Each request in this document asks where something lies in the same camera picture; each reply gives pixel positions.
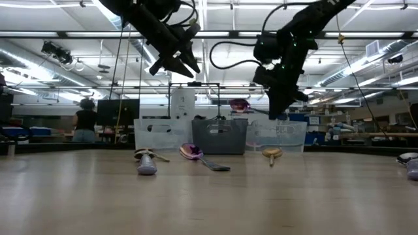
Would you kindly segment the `gold spoon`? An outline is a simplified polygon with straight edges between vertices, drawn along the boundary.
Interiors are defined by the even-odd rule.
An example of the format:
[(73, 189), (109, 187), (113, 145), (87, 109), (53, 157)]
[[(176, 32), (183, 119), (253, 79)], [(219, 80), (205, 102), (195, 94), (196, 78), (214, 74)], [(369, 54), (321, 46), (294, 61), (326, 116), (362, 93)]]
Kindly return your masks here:
[(266, 148), (262, 151), (262, 155), (269, 160), (269, 166), (273, 167), (275, 159), (283, 155), (283, 151), (280, 148)]
[(164, 161), (164, 162), (169, 162), (170, 161), (166, 157), (156, 153), (152, 148), (141, 148), (141, 149), (135, 150), (134, 158), (136, 160), (140, 161), (141, 158), (145, 155), (148, 155), (151, 159), (156, 158), (156, 159), (159, 159), (159, 160)]

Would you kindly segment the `black computer monitor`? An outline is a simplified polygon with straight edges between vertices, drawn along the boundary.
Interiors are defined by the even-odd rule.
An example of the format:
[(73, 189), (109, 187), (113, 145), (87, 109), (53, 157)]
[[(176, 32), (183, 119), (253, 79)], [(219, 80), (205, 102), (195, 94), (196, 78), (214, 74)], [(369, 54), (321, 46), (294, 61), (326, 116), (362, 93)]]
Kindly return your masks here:
[(99, 100), (97, 103), (97, 125), (130, 126), (139, 117), (138, 99)]

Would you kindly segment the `blue cabinet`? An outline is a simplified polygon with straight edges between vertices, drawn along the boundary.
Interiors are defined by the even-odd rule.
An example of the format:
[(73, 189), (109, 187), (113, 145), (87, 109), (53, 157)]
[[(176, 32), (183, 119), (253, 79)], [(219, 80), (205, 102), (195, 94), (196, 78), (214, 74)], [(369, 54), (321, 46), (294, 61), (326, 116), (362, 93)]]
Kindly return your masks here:
[(306, 114), (302, 113), (291, 113), (289, 114), (289, 120), (290, 121), (300, 121), (300, 122), (309, 122), (309, 117), (306, 116)]

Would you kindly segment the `white sign board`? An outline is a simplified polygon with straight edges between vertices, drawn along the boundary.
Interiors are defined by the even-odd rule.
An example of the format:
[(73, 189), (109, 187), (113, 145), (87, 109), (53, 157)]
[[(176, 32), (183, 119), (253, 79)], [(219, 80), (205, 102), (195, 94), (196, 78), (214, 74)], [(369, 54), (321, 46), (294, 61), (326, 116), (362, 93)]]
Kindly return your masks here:
[(192, 120), (195, 116), (195, 90), (179, 87), (170, 96), (170, 117)]

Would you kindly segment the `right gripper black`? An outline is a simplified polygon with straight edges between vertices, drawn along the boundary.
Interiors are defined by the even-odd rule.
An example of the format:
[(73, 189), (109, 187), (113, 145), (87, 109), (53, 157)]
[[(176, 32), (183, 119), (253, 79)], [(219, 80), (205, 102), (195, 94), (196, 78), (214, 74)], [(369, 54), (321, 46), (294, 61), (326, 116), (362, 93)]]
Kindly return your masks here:
[(289, 60), (274, 65), (267, 70), (271, 77), (269, 84), (269, 120), (275, 120), (283, 112), (290, 113), (290, 106), (295, 101), (308, 101), (308, 95), (301, 92), (297, 85), (299, 76), (304, 74), (304, 60)]

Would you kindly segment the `black metal stand frame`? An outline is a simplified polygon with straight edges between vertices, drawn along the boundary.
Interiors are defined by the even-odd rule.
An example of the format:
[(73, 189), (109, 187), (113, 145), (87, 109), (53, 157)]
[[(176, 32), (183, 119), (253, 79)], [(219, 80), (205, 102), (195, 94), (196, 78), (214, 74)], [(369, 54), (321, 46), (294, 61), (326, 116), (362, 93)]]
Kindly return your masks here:
[(221, 110), (220, 110), (220, 107), (221, 107), (221, 105), (220, 105), (220, 91), (221, 91), (220, 83), (211, 83), (211, 82), (210, 83), (208, 83), (208, 82), (187, 82), (187, 83), (184, 83), (184, 82), (179, 82), (179, 83), (169, 82), (168, 83), (168, 89), (167, 89), (167, 91), (168, 91), (167, 117), (168, 118), (171, 118), (171, 116), (170, 116), (170, 114), (171, 114), (171, 110), (170, 110), (171, 94), (172, 94), (171, 87), (174, 86), (174, 85), (179, 85), (180, 87), (182, 87), (183, 85), (186, 85), (187, 87), (207, 87), (209, 89), (211, 89), (213, 86), (216, 86), (217, 87), (217, 101), (218, 101), (218, 104), (217, 104), (217, 115), (216, 115), (216, 117), (214, 117), (214, 119), (218, 119), (218, 120), (224, 119), (224, 117), (221, 115)]

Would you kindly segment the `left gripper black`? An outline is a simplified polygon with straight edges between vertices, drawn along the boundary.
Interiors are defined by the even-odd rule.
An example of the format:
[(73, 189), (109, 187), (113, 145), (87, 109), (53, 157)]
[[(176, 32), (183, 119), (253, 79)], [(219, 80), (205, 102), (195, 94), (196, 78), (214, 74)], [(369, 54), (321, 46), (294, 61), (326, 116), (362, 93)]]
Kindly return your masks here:
[(160, 68), (164, 68), (166, 71), (193, 78), (194, 75), (182, 62), (194, 72), (201, 72), (197, 60), (193, 55), (192, 44), (186, 44), (180, 50), (180, 59), (173, 57), (176, 53), (177, 43), (177, 38), (168, 29), (157, 29), (155, 31), (153, 38), (150, 39), (150, 44), (159, 52), (159, 59), (149, 68), (150, 74), (155, 75)]

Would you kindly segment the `dark grey plastic storage bin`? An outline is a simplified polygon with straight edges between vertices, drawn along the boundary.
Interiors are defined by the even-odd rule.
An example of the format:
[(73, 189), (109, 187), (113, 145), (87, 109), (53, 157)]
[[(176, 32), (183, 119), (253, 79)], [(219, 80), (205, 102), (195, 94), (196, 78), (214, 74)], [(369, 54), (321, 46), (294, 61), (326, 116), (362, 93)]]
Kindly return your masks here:
[(205, 155), (243, 155), (247, 128), (246, 119), (193, 120), (193, 143)]

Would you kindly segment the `clear plastic storage bin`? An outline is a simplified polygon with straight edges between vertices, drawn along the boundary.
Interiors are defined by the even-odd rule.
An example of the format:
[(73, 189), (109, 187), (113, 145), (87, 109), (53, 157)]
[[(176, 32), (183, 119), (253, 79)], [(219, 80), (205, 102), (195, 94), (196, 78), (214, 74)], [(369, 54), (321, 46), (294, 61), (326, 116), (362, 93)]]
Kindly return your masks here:
[(266, 120), (253, 121), (248, 126), (246, 142), (262, 144), (259, 148), (247, 147), (249, 151), (280, 148), (284, 152), (304, 151), (307, 123), (300, 121)]
[(183, 119), (135, 119), (135, 149), (178, 149), (191, 141), (190, 122)]

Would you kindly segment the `silver spoon lavender handle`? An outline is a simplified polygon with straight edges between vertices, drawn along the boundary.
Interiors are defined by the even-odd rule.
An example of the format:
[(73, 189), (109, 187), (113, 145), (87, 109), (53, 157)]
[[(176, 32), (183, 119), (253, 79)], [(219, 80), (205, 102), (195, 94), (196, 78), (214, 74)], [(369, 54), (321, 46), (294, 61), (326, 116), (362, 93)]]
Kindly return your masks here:
[(137, 167), (137, 172), (139, 175), (152, 176), (157, 173), (157, 167), (152, 159), (152, 153), (150, 151), (137, 151), (134, 158), (139, 160), (139, 165)]
[(418, 153), (403, 153), (396, 158), (396, 162), (407, 168), (409, 180), (418, 181)]

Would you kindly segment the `person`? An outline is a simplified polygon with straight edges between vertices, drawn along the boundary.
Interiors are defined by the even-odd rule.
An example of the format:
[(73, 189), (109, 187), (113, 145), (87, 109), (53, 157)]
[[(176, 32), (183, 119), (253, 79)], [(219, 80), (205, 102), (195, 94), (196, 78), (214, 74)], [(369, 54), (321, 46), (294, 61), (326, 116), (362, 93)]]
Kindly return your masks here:
[(88, 98), (80, 101), (80, 110), (73, 116), (74, 134), (73, 142), (93, 143), (95, 141), (95, 124), (97, 112), (95, 103)]

